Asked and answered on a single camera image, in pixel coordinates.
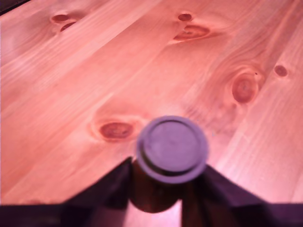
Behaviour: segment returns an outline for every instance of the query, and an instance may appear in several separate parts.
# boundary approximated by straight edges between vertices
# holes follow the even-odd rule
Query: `wooden surface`
[[[201,126],[234,182],[303,202],[302,18],[301,0],[32,0],[1,16],[2,204],[69,198],[170,114]]]

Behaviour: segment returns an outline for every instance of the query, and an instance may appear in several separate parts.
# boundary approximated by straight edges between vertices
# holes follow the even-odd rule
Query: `wooden table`
[[[301,0],[32,0],[4,14],[2,204],[69,198],[163,115],[201,126],[208,163],[245,189],[302,202],[302,18]]]

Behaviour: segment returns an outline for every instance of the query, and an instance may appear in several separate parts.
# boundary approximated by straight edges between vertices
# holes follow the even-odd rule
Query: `purple cap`
[[[201,129],[187,118],[164,116],[151,121],[137,141],[143,171],[163,183],[184,183],[206,167],[208,144]]]

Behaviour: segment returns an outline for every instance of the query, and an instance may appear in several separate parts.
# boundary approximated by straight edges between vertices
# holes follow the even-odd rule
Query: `round cap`
[[[200,128],[189,119],[164,116],[150,122],[137,141],[143,171],[163,183],[184,183],[201,174],[208,145]]]

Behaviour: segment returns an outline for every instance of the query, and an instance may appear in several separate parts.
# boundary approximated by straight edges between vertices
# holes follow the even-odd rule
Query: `wood grain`
[[[234,182],[303,201],[302,1],[32,0],[1,25],[1,202],[69,198],[170,114]]]

